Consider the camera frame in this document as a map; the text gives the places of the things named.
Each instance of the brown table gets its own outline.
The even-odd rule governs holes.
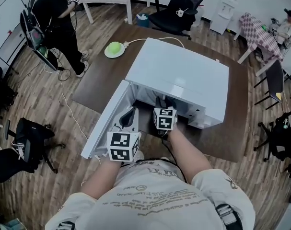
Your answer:
[[[206,129],[186,126],[184,134],[198,149],[205,154],[228,161],[238,162],[244,155],[245,125],[248,108],[248,75],[247,68],[232,59],[200,44],[186,40],[184,37],[170,35],[161,31],[138,27],[135,25],[121,25],[106,46],[114,41],[125,42],[139,38],[177,37],[185,48],[197,52],[211,59],[218,59],[220,63],[229,67],[228,96],[224,122]],[[131,44],[125,53],[115,59],[104,55],[105,47],[96,56],[85,76],[77,87],[73,100],[102,113],[120,82],[125,79],[132,63],[145,41]],[[166,42],[180,46],[179,42],[168,39]],[[138,103],[140,109],[139,128],[150,132],[150,107]]]

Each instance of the forearm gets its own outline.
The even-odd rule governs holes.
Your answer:
[[[279,36],[281,36],[281,37],[283,37],[283,38],[286,38],[286,39],[289,38],[289,36],[288,36],[287,33],[279,33]]]
[[[76,4],[74,2],[68,5],[68,8],[58,17],[59,19],[64,18],[65,16],[69,15],[73,9],[75,8]]]
[[[94,174],[82,185],[81,192],[99,199],[113,188],[120,167],[121,162],[110,161],[109,158],[106,158]]]
[[[177,126],[169,137],[177,164],[189,183],[197,173],[212,168],[204,154],[187,140]]]

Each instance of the wooden floor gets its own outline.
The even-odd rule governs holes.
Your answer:
[[[77,12],[77,39],[80,50],[90,50],[89,63],[102,49],[113,32],[123,23],[126,16],[126,7],[121,5],[104,5],[92,7],[91,13],[94,24],[89,24],[84,11]],[[132,5],[133,16],[139,12],[152,13],[153,7],[146,8],[142,4]],[[192,30],[192,40],[210,47],[234,60],[238,60],[245,52],[246,45],[243,41],[233,41],[233,35],[225,33],[223,36],[209,30],[209,24],[202,22]],[[63,66],[69,68],[67,60],[60,58]],[[44,229],[46,222],[54,215],[67,197],[78,192],[84,181],[98,166],[96,159],[86,160],[80,156],[86,139],[80,133],[78,126],[61,96],[61,85],[57,74],[44,71],[44,64],[40,63],[29,77],[21,83],[22,79],[39,59],[28,48],[18,56],[14,68],[20,75],[11,77],[10,85],[14,85],[19,94],[14,105],[4,120],[10,119],[13,130],[21,117],[25,117],[41,124],[51,123],[58,143],[66,143],[64,150],[54,149],[49,156],[52,163],[59,168],[58,174],[53,174],[46,164],[40,165],[34,174],[21,172],[9,181],[0,185],[1,208],[7,219],[18,217],[28,229]],[[260,66],[255,61],[253,54],[244,62],[248,66],[249,74],[249,112],[247,120],[246,150],[240,163],[232,163],[221,159],[209,157],[214,168],[223,169],[250,197],[256,211],[257,230],[274,229],[287,206],[287,199],[291,193],[291,179],[286,174],[279,173],[279,161],[271,157],[267,163],[263,162],[266,149],[253,152],[253,147],[264,139],[264,132],[257,123],[263,121],[266,125],[291,108],[291,82],[285,84],[286,99],[270,110],[265,107],[271,100],[254,106],[257,100],[262,99],[267,90],[266,82],[258,88],[253,85],[259,81],[255,72]],[[89,135],[96,124],[99,114],[71,100],[80,79],[74,73],[71,78],[63,82],[64,95],[68,104],[81,125],[86,135]],[[0,136],[0,146],[10,147],[10,142]],[[152,156],[159,156],[165,152],[159,139],[150,135],[142,136],[142,150],[151,151]],[[282,170],[289,161],[281,163]]]

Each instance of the checkered tablecloth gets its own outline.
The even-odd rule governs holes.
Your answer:
[[[263,23],[260,20],[249,13],[245,13],[239,21],[241,22],[241,32],[245,35],[247,45],[251,51],[254,51],[257,46],[262,46],[271,54],[271,57],[265,63],[274,58],[283,60],[276,40],[272,34],[262,28]]]

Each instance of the white t-shirt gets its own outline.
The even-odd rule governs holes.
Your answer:
[[[291,24],[289,24],[286,20],[280,25],[280,27],[277,29],[277,31],[278,31],[278,33],[286,33],[290,37],[291,36]],[[278,36],[278,38],[277,38],[277,42],[279,44],[283,44],[285,40],[286,39],[284,37],[281,37],[281,36]]]
[[[45,229],[70,221],[76,230],[224,230],[215,207],[225,203],[244,230],[253,229],[251,201],[222,170],[202,171],[189,185],[176,166],[142,161],[122,167],[114,188],[99,200],[72,194]]]

